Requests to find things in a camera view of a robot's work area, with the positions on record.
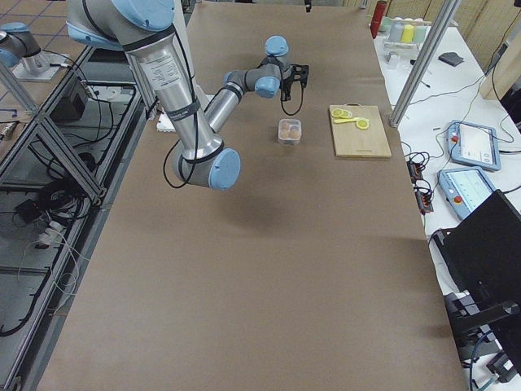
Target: plastic container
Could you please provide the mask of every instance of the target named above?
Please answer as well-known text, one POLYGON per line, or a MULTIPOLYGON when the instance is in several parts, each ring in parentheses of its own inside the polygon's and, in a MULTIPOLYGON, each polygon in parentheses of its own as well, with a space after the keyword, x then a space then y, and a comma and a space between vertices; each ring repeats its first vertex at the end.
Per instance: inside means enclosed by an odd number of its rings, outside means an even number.
POLYGON ((283 118, 278 122, 278 142, 296 145, 300 143, 302 125, 299 120, 283 118))

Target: black electronic device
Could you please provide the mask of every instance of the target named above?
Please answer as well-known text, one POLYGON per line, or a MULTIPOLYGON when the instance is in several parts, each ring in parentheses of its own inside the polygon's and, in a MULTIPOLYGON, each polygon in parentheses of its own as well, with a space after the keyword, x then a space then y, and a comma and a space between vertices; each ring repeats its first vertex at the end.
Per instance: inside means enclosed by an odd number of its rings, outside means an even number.
POLYGON ((63 93, 50 114, 54 122, 77 121, 83 116, 88 95, 79 80, 75 80, 63 93))
POLYGON ((452 65, 453 67, 456 67, 463 62, 463 57, 460 57, 458 53, 450 51, 448 53, 440 55, 440 57, 438 57, 438 60, 448 65, 452 65))
POLYGON ((25 200, 15 207, 15 211, 26 224, 33 222, 42 215, 38 203, 33 200, 25 200))
POLYGON ((521 372, 521 214, 496 190, 458 227, 434 240, 454 282, 479 309, 452 318, 453 331, 489 325, 521 372))

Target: silver arm segment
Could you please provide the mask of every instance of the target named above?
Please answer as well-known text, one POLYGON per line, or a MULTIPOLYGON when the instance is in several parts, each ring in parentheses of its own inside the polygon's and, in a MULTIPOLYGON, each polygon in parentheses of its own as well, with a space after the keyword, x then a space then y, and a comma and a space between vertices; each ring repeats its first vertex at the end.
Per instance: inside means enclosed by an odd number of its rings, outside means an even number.
POLYGON ((190 65, 184 65, 190 63, 185 45, 180 45, 181 60, 173 43, 184 37, 177 31, 185 31, 184 24, 172 24, 174 3, 181 11, 179 0, 68 0, 69 35, 135 58, 179 135, 180 143, 172 151, 176 175, 184 183, 225 190, 239 176, 240 159, 236 151, 225 148, 218 131, 246 92, 254 90, 265 98, 276 95, 292 75, 289 49, 284 38, 270 38, 261 65, 229 73, 205 112, 196 98, 193 75, 188 74, 190 65))

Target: blue joint cap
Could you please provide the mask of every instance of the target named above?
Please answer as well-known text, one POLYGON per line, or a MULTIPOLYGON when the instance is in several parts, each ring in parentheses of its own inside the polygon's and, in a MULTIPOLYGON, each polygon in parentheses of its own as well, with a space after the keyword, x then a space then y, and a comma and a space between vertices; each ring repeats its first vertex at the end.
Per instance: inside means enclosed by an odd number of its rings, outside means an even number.
POLYGON ((173 0, 112 0, 130 23, 147 31, 162 31, 173 22, 173 0))
POLYGON ((226 75, 225 75, 225 78, 224 78, 224 82, 222 83, 222 85, 226 84, 228 82, 228 79, 230 79, 230 75, 232 74, 233 71, 229 71, 226 75))
POLYGON ((271 99, 277 94, 280 81, 273 76, 261 77, 255 83, 255 92, 261 98, 271 99))
POLYGON ((266 40, 264 48, 267 55, 274 55, 275 57, 285 55, 288 51, 290 51, 290 48, 286 42, 286 38, 280 35, 273 35, 272 37, 269 37, 266 40))
POLYGON ((18 64, 20 59, 13 55, 10 51, 3 51, 0 49, 0 61, 2 61, 6 67, 12 68, 18 64))
POLYGON ((5 31, 6 33, 27 33, 29 27, 22 22, 10 22, 0 26, 0 30, 5 31))
POLYGON ((107 49, 109 51, 122 51, 123 48, 117 41, 111 41, 105 37, 101 37, 96 34, 92 34, 91 31, 84 30, 73 24, 67 22, 68 35, 74 41, 78 41, 87 46, 99 47, 101 49, 107 49))
POLYGON ((234 149, 225 148, 213 160, 208 175, 208 185, 211 189, 227 190, 235 184, 240 172, 241 158, 239 154, 234 149))

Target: yellow bottle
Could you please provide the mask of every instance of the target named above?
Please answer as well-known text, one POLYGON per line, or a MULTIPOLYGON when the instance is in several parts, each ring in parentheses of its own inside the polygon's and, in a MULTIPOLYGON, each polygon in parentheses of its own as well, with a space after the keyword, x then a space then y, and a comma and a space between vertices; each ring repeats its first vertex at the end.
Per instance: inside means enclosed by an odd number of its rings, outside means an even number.
POLYGON ((403 43, 411 43, 414 37, 414 26, 412 24, 406 24, 404 26, 404 32, 401 34, 401 41, 403 43))

